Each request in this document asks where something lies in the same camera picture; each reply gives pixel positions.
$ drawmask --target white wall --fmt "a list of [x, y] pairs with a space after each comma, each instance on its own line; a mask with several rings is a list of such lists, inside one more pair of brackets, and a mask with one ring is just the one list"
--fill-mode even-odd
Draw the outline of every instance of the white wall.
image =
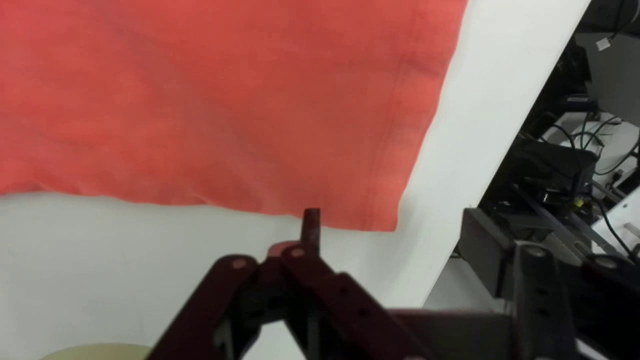
[[[470, 0], [393, 234], [326, 230], [324, 256], [387, 305], [420, 305], [555, 63], [585, 0]], [[204, 270], [261, 256], [298, 219], [52, 193], [0, 199], [0, 358], [152, 343]], [[286, 358], [277, 345], [259, 358]]]

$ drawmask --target screw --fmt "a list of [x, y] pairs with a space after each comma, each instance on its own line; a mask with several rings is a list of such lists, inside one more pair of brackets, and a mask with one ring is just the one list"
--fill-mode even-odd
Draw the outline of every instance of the screw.
[[289, 256], [292, 256], [292, 258], [302, 258], [302, 256], [304, 256], [304, 248], [293, 248], [293, 249], [289, 249]]
[[608, 270], [617, 268], [617, 262], [611, 259], [611, 258], [595, 258], [595, 263], [602, 266], [602, 268], [608, 268]]
[[244, 258], [233, 258], [232, 259], [232, 270], [240, 270], [240, 268], [244, 268], [246, 266], [246, 259]]
[[536, 256], [536, 258], [544, 258], [545, 256], [545, 249], [538, 248], [538, 245], [526, 245], [526, 252], [529, 256]]

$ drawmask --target red cloth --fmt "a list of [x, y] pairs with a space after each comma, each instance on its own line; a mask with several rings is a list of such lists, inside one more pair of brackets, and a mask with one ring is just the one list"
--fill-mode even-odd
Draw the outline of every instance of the red cloth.
[[391, 230], [464, 0], [2, 0], [0, 191]]

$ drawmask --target orange fabric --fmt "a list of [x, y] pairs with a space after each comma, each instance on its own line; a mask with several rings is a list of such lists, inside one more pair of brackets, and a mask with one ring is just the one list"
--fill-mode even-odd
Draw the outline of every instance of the orange fabric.
[[391, 230], [464, 0], [2, 0], [0, 191]]

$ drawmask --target beige surface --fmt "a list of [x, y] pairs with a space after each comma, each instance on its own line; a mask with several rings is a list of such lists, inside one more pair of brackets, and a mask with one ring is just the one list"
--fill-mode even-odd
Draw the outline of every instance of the beige surface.
[[53, 351], [44, 360], [144, 360], [148, 350], [132, 343], [92, 343]]

